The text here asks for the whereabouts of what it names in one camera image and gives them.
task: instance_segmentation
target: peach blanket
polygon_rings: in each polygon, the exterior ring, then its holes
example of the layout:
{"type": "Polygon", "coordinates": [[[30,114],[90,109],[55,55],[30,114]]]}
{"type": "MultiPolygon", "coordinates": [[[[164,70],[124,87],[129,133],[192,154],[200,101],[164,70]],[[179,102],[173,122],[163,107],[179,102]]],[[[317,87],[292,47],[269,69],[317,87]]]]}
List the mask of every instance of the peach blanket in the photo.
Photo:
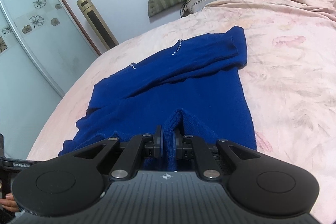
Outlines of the peach blanket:
{"type": "Polygon", "coordinates": [[[130,39],[98,58],[68,91],[28,159],[56,157],[74,137],[93,86],[132,62],[207,32],[245,29],[248,64],[240,79],[258,150],[298,165],[320,183],[312,214],[336,220],[335,0],[218,0],[201,12],[130,39]]]}

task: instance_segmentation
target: human hand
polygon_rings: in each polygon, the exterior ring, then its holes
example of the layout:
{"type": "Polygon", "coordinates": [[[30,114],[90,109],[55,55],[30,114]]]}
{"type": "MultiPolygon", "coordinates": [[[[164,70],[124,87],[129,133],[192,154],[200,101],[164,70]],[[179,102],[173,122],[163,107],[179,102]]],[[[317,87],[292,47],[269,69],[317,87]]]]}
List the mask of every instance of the human hand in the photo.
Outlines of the human hand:
{"type": "Polygon", "coordinates": [[[0,199],[0,204],[2,205],[2,207],[4,209],[6,209],[7,211],[13,212],[13,213],[17,213],[19,212],[19,207],[17,206],[13,194],[9,193],[6,195],[6,198],[0,199]]]}

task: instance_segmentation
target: black outline flower decal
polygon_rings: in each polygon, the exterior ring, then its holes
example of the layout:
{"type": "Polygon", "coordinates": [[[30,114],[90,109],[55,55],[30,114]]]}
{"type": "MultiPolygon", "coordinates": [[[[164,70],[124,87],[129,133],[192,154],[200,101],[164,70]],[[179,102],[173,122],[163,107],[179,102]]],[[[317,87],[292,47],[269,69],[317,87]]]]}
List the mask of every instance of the black outline flower decal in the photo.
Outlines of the black outline flower decal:
{"type": "Polygon", "coordinates": [[[36,27],[42,26],[44,23],[44,18],[41,16],[32,16],[29,20],[30,23],[34,26],[34,29],[36,29],[36,27]]]}
{"type": "Polygon", "coordinates": [[[8,47],[7,47],[6,43],[4,42],[3,38],[0,37],[0,53],[2,53],[7,48],[8,47]]]}
{"type": "Polygon", "coordinates": [[[33,30],[33,29],[32,29],[32,27],[31,27],[30,25],[26,25],[26,26],[23,27],[22,32],[23,32],[23,33],[29,33],[29,32],[31,32],[32,30],[33,30]]]}
{"type": "Polygon", "coordinates": [[[3,34],[9,34],[9,33],[11,33],[11,32],[12,32],[12,29],[11,29],[9,26],[4,27],[4,28],[2,29],[2,33],[3,33],[3,34]]]}
{"type": "Polygon", "coordinates": [[[57,26],[58,24],[60,24],[60,22],[57,18],[53,18],[51,20],[50,24],[53,25],[53,26],[57,26]]]}
{"type": "Polygon", "coordinates": [[[37,0],[37,1],[34,1],[33,4],[34,4],[34,7],[36,9],[40,9],[47,4],[47,1],[46,0],[37,0]]]}

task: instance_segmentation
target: bed sheet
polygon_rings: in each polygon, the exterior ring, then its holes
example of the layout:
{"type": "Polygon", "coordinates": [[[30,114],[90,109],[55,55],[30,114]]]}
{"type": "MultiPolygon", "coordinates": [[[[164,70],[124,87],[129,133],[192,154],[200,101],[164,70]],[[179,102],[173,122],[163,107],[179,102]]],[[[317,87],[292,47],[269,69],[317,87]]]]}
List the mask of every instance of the bed sheet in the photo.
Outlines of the bed sheet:
{"type": "Polygon", "coordinates": [[[218,0],[201,12],[128,40],[99,57],[68,91],[28,156],[56,157],[85,115],[93,86],[178,39],[243,27],[248,64],[240,70],[258,151],[298,165],[320,184],[312,214],[336,219],[335,0],[218,0]]]}

